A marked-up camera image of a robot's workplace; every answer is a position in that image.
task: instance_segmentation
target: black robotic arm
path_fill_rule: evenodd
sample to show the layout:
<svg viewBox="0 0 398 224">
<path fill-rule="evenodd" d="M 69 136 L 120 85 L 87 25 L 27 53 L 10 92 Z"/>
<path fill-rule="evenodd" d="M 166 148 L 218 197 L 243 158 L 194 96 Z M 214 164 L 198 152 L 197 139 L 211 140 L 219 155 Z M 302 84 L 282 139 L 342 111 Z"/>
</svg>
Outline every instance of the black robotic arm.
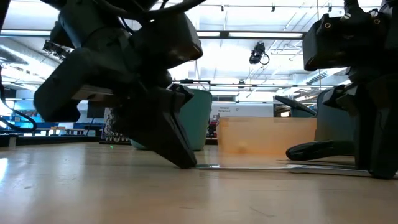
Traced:
<svg viewBox="0 0 398 224">
<path fill-rule="evenodd" d="M 203 55 L 184 11 L 188 0 L 150 11 L 157 0 L 42 0 L 60 11 L 50 40 L 74 49 L 35 92 L 45 121 L 77 121 L 77 104 L 90 100 L 113 109 L 113 130 L 153 149 L 181 168 L 197 163 L 181 125 L 180 108 L 192 98 L 171 85 L 169 68 Z M 131 34 L 119 17 L 137 19 Z"/>
</svg>

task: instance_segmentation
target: black cable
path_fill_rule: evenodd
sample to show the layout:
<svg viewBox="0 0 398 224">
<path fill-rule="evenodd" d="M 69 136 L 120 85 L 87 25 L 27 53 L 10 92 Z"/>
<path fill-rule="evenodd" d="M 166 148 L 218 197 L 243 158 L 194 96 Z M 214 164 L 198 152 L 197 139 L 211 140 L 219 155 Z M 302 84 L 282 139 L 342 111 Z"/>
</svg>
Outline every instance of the black cable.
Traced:
<svg viewBox="0 0 398 224">
<path fill-rule="evenodd" d="M 124 9 L 116 7 L 112 4 L 110 4 L 109 2 L 107 2 L 107 0 L 93 0 L 93 1 L 96 2 L 103 9 L 111 12 L 112 14 L 114 14 L 116 16 L 123 17 L 125 19 L 137 20 L 137 21 L 141 21 L 141 20 L 149 21 L 152 19 L 159 19 L 161 17 L 186 12 L 186 11 L 190 10 L 191 8 L 203 3 L 206 0 L 187 0 L 187 1 L 183 1 L 181 3 L 178 3 L 174 6 L 170 6 L 170 7 L 164 8 L 164 9 L 153 10 L 153 11 L 149 11 L 149 12 L 143 12 L 141 14 L 133 14 L 129 11 L 126 11 Z M 134 0 L 131 0 L 131 1 L 137 7 L 141 7 Z"/>
<path fill-rule="evenodd" d="M 11 129 L 16 130 L 16 131 L 20 131 L 20 132 L 32 132 L 32 131 L 36 131 L 36 129 L 37 129 L 37 123 L 36 123 L 35 120 L 33 120 L 33 119 L 30 118 L 29 116 L 27 116 L 27 115 L 25 115 L 25 114 L 19 112 L 18 110 L 12 109 L 11 107 L 9 107 L 9 106 L 7 105 L 6 95 L 5 95 L 6 90 L 4 89 L 4 86 L 2 85 L 1 70 L 2 70 L 2 67 L 0 66 L 0 99 L 1 99 L 2 103 L 3 103 L 4 105 L 6 105 L 10 110 L 12 110 L 12 112 L 14 112 L 15 114 L 18 114 L 19 116 L 21 116 L 21 117 L 23 117 L 23 118 L 26 118 L 28 121 L 30 121 L 30 122 L 33 124 L 33 127 L 31 127 L 31 128 L 21 128 L 21 127 L 18 127 L 18 126 L 15 126 L 15 125 L 11 124 L 10 122 L 8 122 L 8 121 L 7 121 L 6 119 L 4 119 L 3 117 L 0 117 L 0 121 L 3 122 L 4 124 L 6 124 L 7 127 L 10 127 Z"/>
<path fill-rule="evenodd" d="M 167 3 L 168 1 L 169 1 L 169 0 L 163 0 L 162 5 L 160 6 L 160 8 L 163 9 L 163 8 L 166 6 L 166 3 Z"/>
<path fill-rule="evenodd" d="M 269 64 L 270 58 L 269 58 L 269 56 L 268 56 L 267 54 L 265 54 L 265 56 L 267 56 L 268 62 L 267 62 L 267 63 L 262 63 L 262 62 L 260 61 L 260 64 L 261 64 L 261 65 L 268 65 L 268 64 Z"/>
<path fill-rule="evenodd" d="M 91 125 L 93 125 L 93 121 L 94 121 L 94 118 L 91 120 L 91 123 L 90 123 L 90 125 L 88 126 L 86 136 L 88 136 L 88 132 L 89 132 L 90 129 L 91 129 Z"/>
</svg>

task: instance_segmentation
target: teal bin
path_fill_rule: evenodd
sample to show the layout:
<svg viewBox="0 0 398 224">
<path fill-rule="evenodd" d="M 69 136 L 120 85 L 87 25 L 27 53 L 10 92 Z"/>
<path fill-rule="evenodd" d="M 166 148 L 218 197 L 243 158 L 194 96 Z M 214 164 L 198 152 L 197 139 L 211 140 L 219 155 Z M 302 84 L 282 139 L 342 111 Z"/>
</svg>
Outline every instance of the teal bin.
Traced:
<svg viewBox="0 0 398 224">
<path fill-rule="evenodd" d="M 205 90 L 191 90 L 193 98 L 181 108 L 180 120 L 194 151 L 201 151 L 206 144 L 207 126 L 211 111 L 211 93 Z M 136 149 L 146 148 L 133 140 Z"/>
</svg>

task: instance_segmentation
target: wooden surface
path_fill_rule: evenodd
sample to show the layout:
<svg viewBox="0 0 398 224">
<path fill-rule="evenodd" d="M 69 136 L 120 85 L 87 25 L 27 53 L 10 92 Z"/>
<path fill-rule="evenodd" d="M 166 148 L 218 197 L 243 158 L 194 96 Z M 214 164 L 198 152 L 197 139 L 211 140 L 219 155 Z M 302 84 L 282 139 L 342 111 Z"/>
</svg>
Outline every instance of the wooden surface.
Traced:
<svg viewBox="0 0 398 224">
<path fill-rule="evenodd" d="M 216 147 L 197 157 L 271 161 Z M 18 147 L 0 158 L 1 224 L 397 223 L 394 180 L 180 170 L 153 152 L 98 143 Z"/>
</svg>

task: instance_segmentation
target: orange translucent box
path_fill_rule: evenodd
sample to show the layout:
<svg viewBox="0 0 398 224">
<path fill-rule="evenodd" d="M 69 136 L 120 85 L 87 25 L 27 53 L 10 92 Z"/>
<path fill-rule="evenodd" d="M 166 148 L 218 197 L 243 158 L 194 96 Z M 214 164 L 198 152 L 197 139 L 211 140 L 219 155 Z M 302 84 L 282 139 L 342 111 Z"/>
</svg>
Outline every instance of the orange translucent box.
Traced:
<svg viewBox="0 0 398 224">
<path fill-rule="evenodd" d="M 281 156 L 292 146 L 314 141 L 316 128 L 316 118 L 220 118 L 218 150 Z"/>
</svg>

